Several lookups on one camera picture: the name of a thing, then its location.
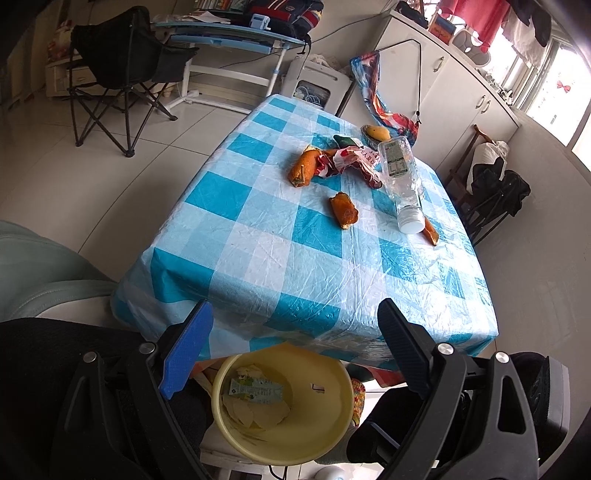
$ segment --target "red bow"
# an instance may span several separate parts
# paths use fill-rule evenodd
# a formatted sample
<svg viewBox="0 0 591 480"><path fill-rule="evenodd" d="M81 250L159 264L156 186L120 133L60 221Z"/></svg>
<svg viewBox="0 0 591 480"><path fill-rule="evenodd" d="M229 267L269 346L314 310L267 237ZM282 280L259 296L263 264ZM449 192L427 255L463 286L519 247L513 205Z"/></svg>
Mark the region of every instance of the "red bow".
<svg viewBox="0 0 591 480"><path fill-rule="evenodd" d="M556 88L563 88L566 93L570 92L570 85L562 85L560 80L556 83Z"/></svg>

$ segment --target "blue and white checkered tablecloth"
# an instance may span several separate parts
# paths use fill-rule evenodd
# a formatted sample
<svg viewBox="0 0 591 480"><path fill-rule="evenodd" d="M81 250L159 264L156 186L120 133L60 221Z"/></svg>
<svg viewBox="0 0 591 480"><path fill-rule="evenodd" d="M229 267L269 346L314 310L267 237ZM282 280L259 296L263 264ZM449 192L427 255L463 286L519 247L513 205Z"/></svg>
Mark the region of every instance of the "blue and white checkered tablecloth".
<svg viewBox="0 0 591 480"><path fill-rule="evenodd" d="M390 297L436 342L476 354L497 334L495 312L466 232L435 172L418 162L436 247L397 228L395 206L352 169L287 180L308 144L328 147L358 127L274 95L228 135L189 184L112 299L148 339L208 299L215 323L200 359L285 340L335 358L395 368L377 327ZM346 192L359 221L342 230L329 198Z"/></svg>

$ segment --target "cabinet handle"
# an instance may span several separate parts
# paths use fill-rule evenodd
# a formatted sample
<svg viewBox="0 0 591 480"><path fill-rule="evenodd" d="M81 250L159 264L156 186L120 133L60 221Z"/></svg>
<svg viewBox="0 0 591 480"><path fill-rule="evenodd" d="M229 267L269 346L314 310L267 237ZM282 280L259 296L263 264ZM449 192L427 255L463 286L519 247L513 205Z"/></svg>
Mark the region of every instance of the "cabinet handle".
<svg viewBox="0 0 591 480"><path fill-rule="evenodd" d="M438 72L439 69L443 66L443 61L445 60L445 57L440 57L439 58L439 65L437 65L434 69L433 72Z"/></svg>

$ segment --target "white bag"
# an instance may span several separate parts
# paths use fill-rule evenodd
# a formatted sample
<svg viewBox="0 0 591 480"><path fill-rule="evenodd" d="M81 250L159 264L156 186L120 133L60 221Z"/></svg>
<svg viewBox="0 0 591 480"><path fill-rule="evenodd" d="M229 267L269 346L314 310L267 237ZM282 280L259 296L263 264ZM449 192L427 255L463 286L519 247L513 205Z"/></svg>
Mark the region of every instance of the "white bag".
<svg viewBox="0 0 591 480"><path fill-rule="evenodd" d="M468 172L468 180L466 181L466 190L472 195L472 170L474 165L478 163L486 163L494 165L497 158L503 159L503 170L501 171L501 178L505 176L505 169L507 167L507 155L509 154L509 145L503 141L495 141L492 143L483 143L474 149L474 157L472 158L472 165L470 165L470 172Z"/></svg>

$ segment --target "yellow bowl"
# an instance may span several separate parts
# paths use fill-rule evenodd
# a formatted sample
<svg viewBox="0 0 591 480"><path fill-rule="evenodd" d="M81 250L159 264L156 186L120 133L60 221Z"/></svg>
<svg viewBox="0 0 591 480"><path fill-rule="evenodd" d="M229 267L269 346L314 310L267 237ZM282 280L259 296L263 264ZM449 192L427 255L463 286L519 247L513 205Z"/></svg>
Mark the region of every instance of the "yellow bowl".
<svg viewBox="0 0 591 480"><path fill-rule="evenodd" d="M289 415L270 430L234 422L222 404L236 369L253 364L284 386L290 406ZM353 388L338 360L282 343L226 359L213 383L212 410L222 435L241 454L262 465L299 465L324 455L343 437L353 416Z"/></svg>

